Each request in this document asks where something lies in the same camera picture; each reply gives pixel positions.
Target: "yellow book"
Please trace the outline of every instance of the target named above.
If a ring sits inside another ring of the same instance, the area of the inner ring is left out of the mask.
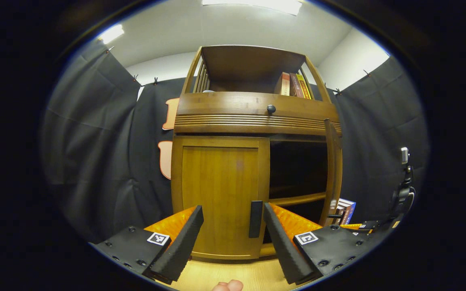
[[[309,88],[307,88],[307,83],[305,82],[305,79],[303,78],[303,76],[301,74],[296,74],[296,77],[298,78],[298,82],[301,85],[301,90],[303,90],[303,94],[305,95],[305,98],[312,99],[310,97]]]

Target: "cabinet door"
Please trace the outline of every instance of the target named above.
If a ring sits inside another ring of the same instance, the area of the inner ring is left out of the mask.
[[[268,138],[174,136],[174,212],[202,205],[204,215],[192,256],[258,258],[265,224],[249,238],[251,201],[268,201],[269,168]]]

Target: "wooden floor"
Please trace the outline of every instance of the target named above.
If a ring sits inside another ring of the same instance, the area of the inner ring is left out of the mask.
[[[218,282],[229,282],[235,279],[244,284],[242,291],[288,291],[306,284],[287,284],[276,256],[256,261],[225,262],[228,263],[225,264],[223,260],[194,258],[188,261],[179,280],[167,286],[181,291],[211,291]]]

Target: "ceiling light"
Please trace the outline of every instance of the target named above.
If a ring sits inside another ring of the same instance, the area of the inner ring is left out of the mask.
[[[111,42],[113,39],[119,37],[122,34],[124,34],[122,25],[116,24],[115,26],[104,31],[98,39],[101,39],[104,42],[104,44],[109,44],[109,42]]]
[[[297,0],[202,0],[202,5],[240,4],[267,7],[292,15],[298,15],[301,2]]]

